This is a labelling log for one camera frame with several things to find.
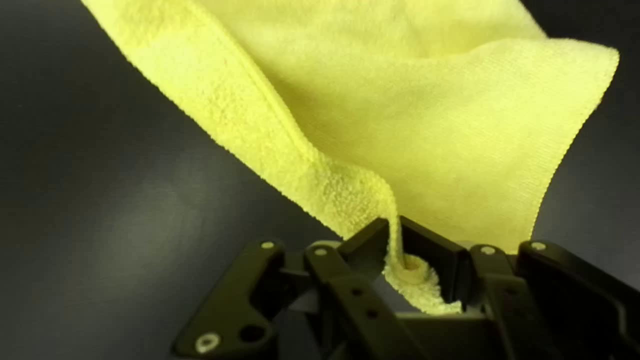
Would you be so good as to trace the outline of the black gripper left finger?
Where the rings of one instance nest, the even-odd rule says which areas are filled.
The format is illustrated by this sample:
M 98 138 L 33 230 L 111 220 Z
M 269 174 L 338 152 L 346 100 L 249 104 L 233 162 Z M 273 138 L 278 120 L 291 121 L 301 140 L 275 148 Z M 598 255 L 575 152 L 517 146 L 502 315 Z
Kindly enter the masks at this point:
M 324 360 L 428 360 L 428 352 L 371 287 L 385 220 L 346 241 L 291 251 L 278 239 L 247 244 L 172 344 L 177 360 L 278 360 L 273 318 L 313 291 L 311 330 Z

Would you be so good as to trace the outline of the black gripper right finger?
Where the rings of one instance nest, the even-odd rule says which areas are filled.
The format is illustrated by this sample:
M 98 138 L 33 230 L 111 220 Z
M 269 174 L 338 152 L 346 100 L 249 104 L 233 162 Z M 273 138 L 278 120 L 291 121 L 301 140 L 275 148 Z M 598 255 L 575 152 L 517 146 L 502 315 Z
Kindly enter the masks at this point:
M 402 221 L 458 315 L 406 323 L 428 360 L 640 360 L 640 291 L 553 241 L 461 247 Z

